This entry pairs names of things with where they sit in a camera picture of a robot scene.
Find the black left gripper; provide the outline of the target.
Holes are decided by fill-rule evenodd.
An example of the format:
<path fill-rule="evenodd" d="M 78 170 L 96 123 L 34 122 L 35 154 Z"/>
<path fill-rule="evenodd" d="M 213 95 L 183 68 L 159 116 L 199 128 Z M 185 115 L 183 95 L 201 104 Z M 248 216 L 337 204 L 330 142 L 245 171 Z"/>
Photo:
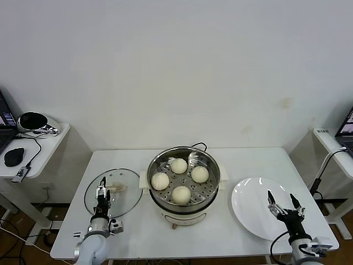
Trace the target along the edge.
<path fill-rule="evenodd" d="M 110 190 L 106 188 L 106 177 L 100 181 L 99 187 L 96 189 L 96 200 L 98 201 L 94 208 L 94 216 L 99 218 L 107 218 L 110 209 Z"/>

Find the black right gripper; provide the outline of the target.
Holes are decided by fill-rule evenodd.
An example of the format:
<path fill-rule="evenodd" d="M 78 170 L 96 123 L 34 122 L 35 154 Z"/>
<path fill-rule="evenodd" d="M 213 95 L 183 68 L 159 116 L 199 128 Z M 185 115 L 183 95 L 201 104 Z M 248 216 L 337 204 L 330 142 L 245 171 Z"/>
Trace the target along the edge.
<path fill-rule="evenodd" d="M 278 206 L 270 190 L 268 190 L 268 208 L 270 212 L 279 221 L 282 221 L 289 233 L 289 240 L 299 240 L 306 238 L 306 232 L 302 226 L 305 217 L 305 208 L 303 208 L 299 200 L 291 193 L 291 202 L 295 210 L 286 209 L 283 213 L 282 208 Z"/>

